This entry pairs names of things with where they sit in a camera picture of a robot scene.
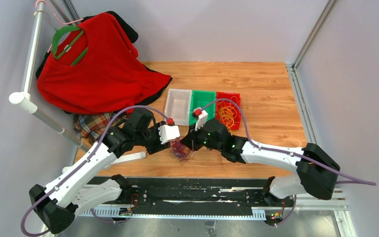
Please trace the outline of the pink clothes hanger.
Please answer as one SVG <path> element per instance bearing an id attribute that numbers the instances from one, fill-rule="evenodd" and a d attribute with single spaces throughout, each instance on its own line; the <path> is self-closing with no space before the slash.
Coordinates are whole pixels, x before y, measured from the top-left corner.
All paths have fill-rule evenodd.
<path id="1" fill-rule="evenodd" d="M 74 26 L 73 23 L 78 23 L 79 21 L 82 21 L 83 18 L 80 18 L 78 20 L 74 20 L 71 22 L 62 22 L 57 13 L 54 11 L 53 7 L 50 3 L 48 3 L 45 0 L 37 0 L 35 3 L 36 11 L 34 12 L 34 25 L 33 25 L 33 42 L 32 46 L 38 45 L 39 35 L 40 35 L 40 29 L 41 29 L 41 23 L 42 23 L 42 17 L 37 17 L 39 13 L 45 13 L 48 16 L 49 24 L 50 26 L 55 30 L 58 30 L 65 26 Z M 49 49 L 47 50 L 47 53 L 51 52 L 51 45 Z"/>

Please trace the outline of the white plastic bin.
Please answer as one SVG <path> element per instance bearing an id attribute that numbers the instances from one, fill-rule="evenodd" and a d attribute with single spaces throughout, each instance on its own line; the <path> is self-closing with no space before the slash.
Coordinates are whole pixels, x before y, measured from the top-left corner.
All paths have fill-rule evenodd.
<path id="1" fill-rule="evenodd" d="M 188 126 L 192 90 L 168 89 L 164 114 L 172 118 L 176 125 Z"/>

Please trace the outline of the white clothes rack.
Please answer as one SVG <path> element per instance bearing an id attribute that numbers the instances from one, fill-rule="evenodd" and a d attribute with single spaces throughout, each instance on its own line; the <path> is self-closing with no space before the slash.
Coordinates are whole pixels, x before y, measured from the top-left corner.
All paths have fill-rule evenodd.
<path id="1" fill-rule="evenodd" d="M 83 143 L 79 136 L 74 135 L 68 131 L 61 124 L 57 123 L 49 115 L 44 113 L 40 108 L 31 101 L 32 82 L 35 81 L 35 65 L 39 46 L 39 39 L 42 29 L 44 15 L 47 15 L 46 9 L 48 8 L 52 14 L 48 16 L 49 20 L 55 18 L 56 20 L 63 20 L 59 25 L 73 24 L 79 21 L 74 5 L 70 0 L 63 0 L 64 7 L 60 7 L 55 0 L 38 0 L 34 7 L 33 26 L 29 41 L 28 54 L 26 65 L 24 69 L 24 76 L 22 87 L 20 91 L 13 92 L 9 96 L 11 104 L 17 106 L 26 113 L 34 116 L 48 127 L 53 129 L 57 134 L 64 137 L 67 141 L 75 146 L 75 153 L 78 149 L 87 152 L 90 149 L 88 144 Z"/>

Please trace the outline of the plaid shirt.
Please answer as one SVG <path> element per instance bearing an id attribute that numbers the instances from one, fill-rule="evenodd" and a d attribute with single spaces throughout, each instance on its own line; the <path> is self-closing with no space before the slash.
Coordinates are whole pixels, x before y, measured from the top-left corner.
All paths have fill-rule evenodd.
<path id="1" fill-rule="evenodd" d="M 93 145 L 116 114 L 117 112 L 97 115 L 74 114 L 74 131 L 78 133 L 82 139 L 85 139 L 89 144 Z"/>

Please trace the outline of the red plastic bin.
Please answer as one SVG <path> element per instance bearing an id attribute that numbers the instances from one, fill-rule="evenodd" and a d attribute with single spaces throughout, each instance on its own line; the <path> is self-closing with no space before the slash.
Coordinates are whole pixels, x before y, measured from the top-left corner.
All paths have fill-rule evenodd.
<path id="1" fill-rule="evenodd" d="M 217 99 L 229 99 L 241 107 L 241 97 L 239 93 L 216 92 Z M 215 118 L 224 124 L 229 130 L 238 130 L 240 128 L 241 114 L 239 109 L 229 101 L 219 101 L 215 103 Z"/>

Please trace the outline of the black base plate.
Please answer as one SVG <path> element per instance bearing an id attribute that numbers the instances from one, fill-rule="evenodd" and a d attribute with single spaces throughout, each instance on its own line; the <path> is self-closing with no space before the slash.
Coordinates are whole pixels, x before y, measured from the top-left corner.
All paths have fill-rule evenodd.
<path id="1" fill-rule="evenodd" d="M 247 217 L 253 208 L 287 211 L 293 199 L 268 204 L 262 190 L 265 179 L 143 178 L 128 177 L 128 198 L 107 201 L 132 208 L 136 215 L 234 216 Z"/>

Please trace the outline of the aluminium frame rail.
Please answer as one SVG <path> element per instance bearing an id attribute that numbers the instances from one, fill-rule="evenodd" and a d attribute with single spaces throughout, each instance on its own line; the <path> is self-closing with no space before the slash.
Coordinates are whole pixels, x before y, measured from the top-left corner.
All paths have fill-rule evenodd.
<path id="1" fill-rule="evenodd" d="M 313 122 L 313 119 L 311 118 L 308 102 L 305 98 L 305 94 L 303 91 L 303 85 L 299 74 L 299 68 L 337 3 L 337 0 L 326 1 L 326 4 L 322 12 L 320 13 L 319 17 L 314 23 L 299 53 L 295 57 L 294 62 L 291 64 L 286 64 L 286 69 L 295 96 L 296 105 L 300 113 L 300 118 L 303 124 L 306 139 L 308 142 L 317 144 L 319 143 L 319 140 L 315 132 L 315 124 Z"/>

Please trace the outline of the green plastic bin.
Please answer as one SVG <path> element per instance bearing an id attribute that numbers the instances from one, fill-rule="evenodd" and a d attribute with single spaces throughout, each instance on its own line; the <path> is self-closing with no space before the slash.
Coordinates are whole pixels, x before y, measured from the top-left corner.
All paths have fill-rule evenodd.
<path id="1" fill-rule="evenodd" d="M 190 114 L 189 114 L 189 125 L 196 122 L 196 118 L 192 116 L 193 111 L 200 107 L 203 108 L 210 102 L 216 99 L 215 91 L 203 91 L 203 90 L 193 90 L 190 100 Z M 214 104 L 210 105 L 205 109 L 208 114 L 208 119 L 215 118 L 216 107 Z"/>

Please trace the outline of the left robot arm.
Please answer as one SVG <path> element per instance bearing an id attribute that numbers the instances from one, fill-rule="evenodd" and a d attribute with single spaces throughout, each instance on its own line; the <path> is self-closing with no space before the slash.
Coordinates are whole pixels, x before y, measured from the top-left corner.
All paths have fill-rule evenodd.
<path id="1" fill-rule="evenodd" d="M 136 105 L 126 110 L 131 110 L 130 116 L 121 120 L 114 116 L 90 150 L 63 174 L 45 186 L 36 184 L 29 190 L 32 205 L 21 220 L 24 235 L 34 236 L 25 227 L 31 212 L 47 227 L 36 234 L 39 237 L 64 231 L 80 214 L 107 201 L 130 201 L 131 188 L 122 175 L 87 190 L 82 188 L 113 162 L 125 162 L 125 152 L 136 146 L 146 148 L 148 154 L 163 151 L 180 132 L 172 118 L 153 107 Z"/>

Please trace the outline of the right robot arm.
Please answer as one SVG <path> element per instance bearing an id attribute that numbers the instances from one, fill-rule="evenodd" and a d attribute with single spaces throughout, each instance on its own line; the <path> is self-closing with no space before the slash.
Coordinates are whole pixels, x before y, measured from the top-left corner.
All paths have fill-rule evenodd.
<path id="1" fill-rule="evenodd" d="M 330 200 L 340 170 L 340 166 L 317 144 L 289 148 L 249 141 L 246 137 L 232 135 L 215 118 L 201 128 L 191 125 L 181 142 L 192 151 L 202 147 L 217 150 L 230 162 L 258 163 L 290 171 L 291 175 L 268 179 L 262 198 L 270 206 L 288 196 L 305 193 Z"/>

